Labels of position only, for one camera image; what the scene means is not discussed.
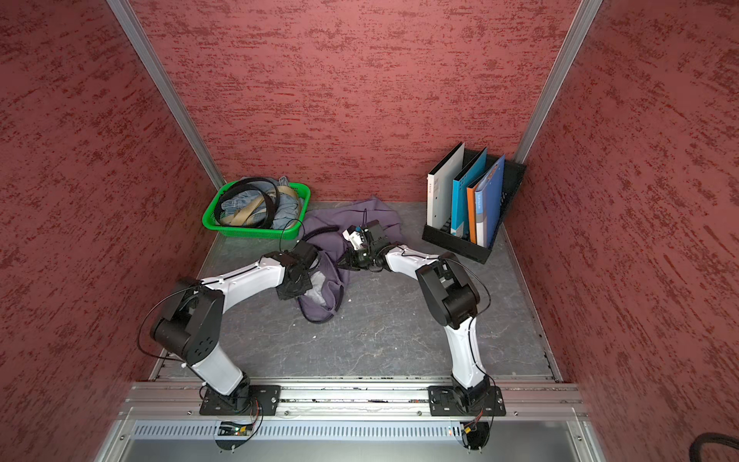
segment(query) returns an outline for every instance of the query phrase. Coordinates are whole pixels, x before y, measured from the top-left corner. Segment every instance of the gray floor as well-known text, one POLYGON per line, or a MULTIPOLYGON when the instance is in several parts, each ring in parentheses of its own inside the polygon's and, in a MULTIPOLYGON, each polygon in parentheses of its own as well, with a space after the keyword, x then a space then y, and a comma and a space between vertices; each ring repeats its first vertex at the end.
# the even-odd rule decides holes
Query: gray floor
MULTIPOLYGON (((425 203, 388 205, 401 215, 409 247, 430 254, 444 251, 420 238, 425 203)), ((219 235, 200 277, 240 268, 277 245, 275 240, 219 235)), ((283 248, 289 247, 283 242, 283 248)), ((490 309, 477 324, 480 355, 488 372, 551 376, 503 239, 497 240, 484 266, 463 257, 460 261, 492 295, 490 309)), ((484 306, 484 290, 480 294, 484 306)), ((220 341, 234 363, 252 377, 449 376, 452 357, 446 335, 429 314, 415 280, 387 271, 352 273, 339 314, 314 325, 294 301, 279 301, 274 291, 263 291, 223 316, 220 341)), ((172 361, 165 363, 160 377, 189 374, 172 361)))

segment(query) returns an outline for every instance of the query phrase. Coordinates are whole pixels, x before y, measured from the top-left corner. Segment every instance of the purple cloth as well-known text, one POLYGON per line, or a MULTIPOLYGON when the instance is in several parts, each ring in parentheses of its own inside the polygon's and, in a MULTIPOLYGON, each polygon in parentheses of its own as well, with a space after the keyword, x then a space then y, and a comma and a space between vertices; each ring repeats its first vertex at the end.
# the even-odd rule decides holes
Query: purple cloth
POLYGON ((305 295, 298 297, 298 306, 308 321, 324 322, 331 319, 338 310, 344 287, 349 283, 351 271, 340 269, 337 273, 335 270, 336 262, 350 246, 341 233, 350 226, 360 226, 374 220, 383 226, 390 242, 404 241, 400 216, 376 197, 344 207, 310 210, 305 214, 303 229, 306 234, 325 226, 338 226, 337 232, 319 234, 309 241, 322 249, 320 271, 326 276, 326 281, 321 288, 321 295, 327 306, 322 307, 305 295))

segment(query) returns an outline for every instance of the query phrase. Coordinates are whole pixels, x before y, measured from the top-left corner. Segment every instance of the blue folder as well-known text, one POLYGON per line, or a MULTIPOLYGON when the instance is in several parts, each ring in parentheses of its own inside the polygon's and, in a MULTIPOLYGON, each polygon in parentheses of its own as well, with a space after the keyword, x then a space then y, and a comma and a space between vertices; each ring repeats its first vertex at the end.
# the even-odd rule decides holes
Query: blue folder
POLYGON ((449 232, 452 236, 462 237, 466 226, 470 226, 467 212, 467 186, 476 180, 485 171, 485 161, 488 159, 488 148, 474 155, 469 162, 462 167, 462 171, 452 182, 452 226, 449 232))
POLYGON ((489 247, 493 240, 493 233, 500 218, 500 195, 503 193, 503 169, 505 168, 505 154, 500 156, 485 177, 477 185, 474 192, 475 222, 470 226, 475 228, 477 244, 489 247))

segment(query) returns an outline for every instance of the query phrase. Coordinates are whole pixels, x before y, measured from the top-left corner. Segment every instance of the black file holder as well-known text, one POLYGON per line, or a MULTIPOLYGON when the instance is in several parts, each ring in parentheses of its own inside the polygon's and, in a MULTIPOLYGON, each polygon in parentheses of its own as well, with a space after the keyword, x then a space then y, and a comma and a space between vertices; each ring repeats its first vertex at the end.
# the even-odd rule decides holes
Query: black file holder
MULTIPOLYGON (((474 155, 476 151, 471 149, 465 149, 465 156, 474 155)), ((488 158, 485 162, 485 170, 493 166, 496 160, 500 156, 488 154, 488 158)), ((443 247, 450 250, 458 255, 462 255, 469 259, 473 259, 476 262, 485 263, 488 261, 488 257, 492 252, 495 239, 498 235, 498 229, 503 224, 503 219, 511 208, 513 198, 518 192, 518 188, 521 186, 523 181, 523 174, 526 171, 526 166, 521 163, 515 163, 511 160, 507 160, 503 167, 503 192, 500 196, 500 218, 498 223, 495 225, 495 232, 493 233, 493 240, 490 242, 489 247, 483 247, 481 245, 473 244, 469 242, 469 230, 463 237, 452 236, 449 233, 451 226, 451 220, 448 220, 441 229, 436 229, 428 225, 423 226, 423 240, 436 244, 439 247, 443 247)))

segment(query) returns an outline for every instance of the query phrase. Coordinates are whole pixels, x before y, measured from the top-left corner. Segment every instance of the wire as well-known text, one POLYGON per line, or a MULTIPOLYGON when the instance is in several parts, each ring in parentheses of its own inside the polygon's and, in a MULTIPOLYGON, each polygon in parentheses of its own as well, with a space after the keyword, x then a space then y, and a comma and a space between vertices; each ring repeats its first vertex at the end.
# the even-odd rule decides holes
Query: wire
POLYGON ((490 308, 490 304, 493 301, 492 297, 490 297, 490 291, 488 290, 488 286, 485 285, 485 283, 479 277, 477 277, 477 274, 473 273, 471 269, 467 268, 462 263, 459 263, 457 260, 447 259, 446 261, 447 262, 457 263, 459 266, 461 266, 462 268, 464 268, 465 271, 467 271, 468 273, 470 273, 472 275, 472 277, 474 277, 475 279, 477 279, 477 281, 480 283, 480 285, 483 286, 483 289, 485 289, 485 293, 488 294, 488 304, 480 312, 478 312, 477 315, 479 316, 479 315, 485 313, 488 310, 488 308, 490 308))
POLYGON ((146 316, 144 316, 144 317, 143 317, 143 320, 141 321, 141 324, 139 324, 139 330, 138 330, 138 334, 136 335, 136 348, 138 348, 138 350, 139 350, 139 351, 140 351, 141 353, 143 353, 143 354, 145 354, 145 355, 147 355, 147 356, 151 356, 152 358, 156 358, 156 359, 164 359, 164 360, 169 360, 169 361, 178 361, 178 362, 184 362, 184 361, 183 361, 183 360, 181 360, 181 359, 177 359, 177 358, 167 358, 166 356, 159 356, 159 355, 155 355, 155 354, 153 354, 153 353, 150 353, 150 352, 148 352, 148 351, 144 351, 144 349, 143 349, 143 348, 141 347, 141 330, 143 329, 143 325, 144 325, 144 324, 146 323, 146 320, 147 320, 147 319, 149 318, 149 316, 151 316, 151 313, 153 313, 153 312, 154 312, 154 310, 156 310, 156 309, 157 309, 157 307, 158 307, 159 305, 161 305, 162 303, 164 303, 164 301, 166 301, 166 300, 167 300, 167 299, 168 299, 169 297, 171 297, 171 296, 175 296, 175 295, 177 295, 177 294, 179 294, 179 293, 182 293, 182 292, 186 292, 186 291, 189 291, 189 290, 191 290, 191 289, 198 289, 198 287, 200 287, 201 285, 202 285, 202 284, 199 284, 199 285, 192 285, 192 286, 190 286, 190 287, 188 287, 188 288, 184 288, 184 289, 181 289, 181 290, 179 290, 179 291, 176 291, 176 292, 170 293, 170 294, 169 294, 168 296, 164 297, 164 298, 163 298, 163 299, 161 299, 161 300, 160 300, 159 302, 157 302, 157 304, 156 304, 156 305, 154 305, 153 307, 151 307, 151 310, 149 310, 149 312, 148 312, 148 313, 146 314, 146 316))
MULTIPOLYGON (((249 401, 249 409, 253 409, 254 406, 251 403, 251 400, 249 401)), ((259 406, 256 408, 256 415, 252 417, 252 412, 249 412, 249 424, 238 424, 237 422, 233 421, 222 421, 219 424, 219 430, 222 430, 223 432, 230 432, 230 435, 228 434, 219 434, 219 436, 239 436, 239 432, 243 431, 243 429, 247 425, 251 425, 251 428, 254 428, 254 424, 256 423, 257 419, 259 418, 259 406)))
POLYGON ((253 408, 254 408, 254 404, 251 402, 251 400, 249 400, 248 405, 244 409, 242 409, 240 411, 236 411, 236 414, 242 415, 244 412, 246 412, 248 410, 249 411, 249 415, 251 415, 251 412, 253 411, 253 408))
MULTIPOLYGON (((364 210, 357 210, 356 208, 346 208, 346 209, 340 211, 339 213, 345 212, 345 211, 357 211, 357 212, 359 212, 361 214, 366 214, 367 213, 367 209, 366 208, 364 210)), ((395 213, 395 210, 386 210, 384 208, 374 208, 372 211, 391 211, 391 212, 395 213)))
MULTIPOLYGON (((262 405, 259 404, 259 400, 258 399, 255 398, 254 401, 256 401, 256 415, 259 416, 259 410, 262 408, 262 405)), ((246 443, 250 439, 254 438, 254 436, 257 433, 259 433, 259 431, 262 429, 262 422, 264 422, 264 421, 265 421, 265 414, 262 412, 262 420, 259 421, 259 426, 251 432, 251 435, 249 435, 249 438, 246 438, 246 440, 244 441, 244 443, 246 443)))
MULTIPOLYGON (((381 248, 380 250, 377 251, 377 255, 382 254, 382 251, 385 250, 386 248, 393 248, 393 247, 398 247, 398 244, 388 244, 388 245, 384 246, 383 248, 381 248)), ((410 257, 410 255, 403 255, 403 254, 401 254, 401 257, 410 257)))
MULTIPOLYGON (((492 297, 490 297, 490 291, 488 290, 488 287, 485 285, 485 283, 479 277, 477 277, 477 274, 473 273, 472 270, 470 270, 469 268, 467 268, 462 263, 458 262, 457 260, 453 260, 453 259, 448 259, 447 262, 457 263, 459 266, 461 266, 462 268, 464 268, 465 271, 467 271, 475 279, 477 279, 477 281, 483 286, 483 289, 485 289, 485 292, 488 295, 488 304, 479 313, 477 313, 477 315, 479 316, 480 314, 485 313, 488 310, 488 308, 490 308, 490 304, 492 303, 492 297)), ((477 363, 477 359, 474 357, 474 350, 472 349, 472 329, 467 329, 467 342, 469 343, 469 351, 470 351, 470 354, 472 354, 472 364, 474 364, 474 366, 477 368, 477 370, 479 370, 485 376, 485 378, 487 378, 489 381, 493 382, 493 390, 497 393, 497 385, 495 384, 495 379, 492 378, 487 372, 485 372, 482 369, 482 367, 480 367, 480 365, 477 363)), ((474 429, 475 430, 477 430, 477 422, 480 421, 480 419, 482 418, 482 414, 483 414, 483 411, 480 410, 480 415, 474 420, 474 429)), ((488 427, 488 435, 485 438, 485 443, 483 443, 482 446, 480 446, 480 447, 486 446, 488 444, 488 441, 490 441, 490 433, 493 430, 493 420, 495 420, 495 410, 493 410, 493 412, 490 413, 490 424, 489 424, 489 427, 488 427)))
POLYGON ((322 226, 320 228, 316 228, 312 231, 308 231, 307 233, 303 234, 303 237, 301 237, 301 240, 308 241, 312 238, 318 236, 319 234, 326 234, 326 233, 335 233, 338 231, 338 226, 332 225, 332 226, 322 226))
POLYGON ((287 225, 285 225, 285 227, 282 229, 282 233, 279 234, 279 243, 277 244, 277 246, 280 252, 282 252, 282 236, 285 234, 285 230, 287 229, 287 227, 290 226, 290 224, 294 221, 300 222, 300 226, 298 227, 298 232, 300 232, 300 227, 302 226, 303 236, 305 236, 305 223, 303 223, 299 218, 291 219, 289 222, 287 222, 287 225))
POLYGON ((723 444, 733 449, 739 449, 739 439, 737 438, 720 433, 702 433, 690 444, 690 449, 688 449, 690 462, 701 462, 703 460, 701 457, 701 447, 705 443, 723 444))

